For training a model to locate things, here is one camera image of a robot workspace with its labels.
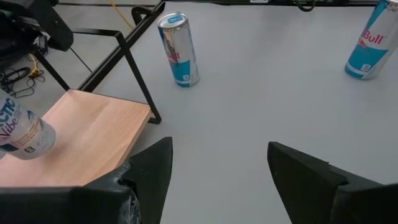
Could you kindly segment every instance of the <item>table surface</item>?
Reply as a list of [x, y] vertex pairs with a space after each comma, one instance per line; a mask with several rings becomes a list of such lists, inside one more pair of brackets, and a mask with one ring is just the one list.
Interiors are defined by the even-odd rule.
[[[398, 54], [374, 80], [344, 72], [371, 7], [168, 2], [169, 11], [188, 15], [199, 83], [174, 84], [156, 23], [131, 49], [163, 117], [137, 146], [174, 140], [162, 224], [290, 223], [267, 165], [269, 141], [398, 182]], [[96, 91], [144, 101], [128, 71], [120, 61]]]
[[85, 185], [124, 162], [149, 117], [148, 105], [69, 90], [43, 117], [53, 148], [29, 161], [6, 155], [0, 186]]

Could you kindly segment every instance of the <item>wooden board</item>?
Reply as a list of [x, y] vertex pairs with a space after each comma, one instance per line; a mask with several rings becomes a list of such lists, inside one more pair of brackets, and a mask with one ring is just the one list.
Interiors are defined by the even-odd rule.
[[85, 185], [123, 163], [149, 117], [143, 103], [69, 90], [43, 117], [54, 147], [29, 161], [6, 155], [0, 186]]

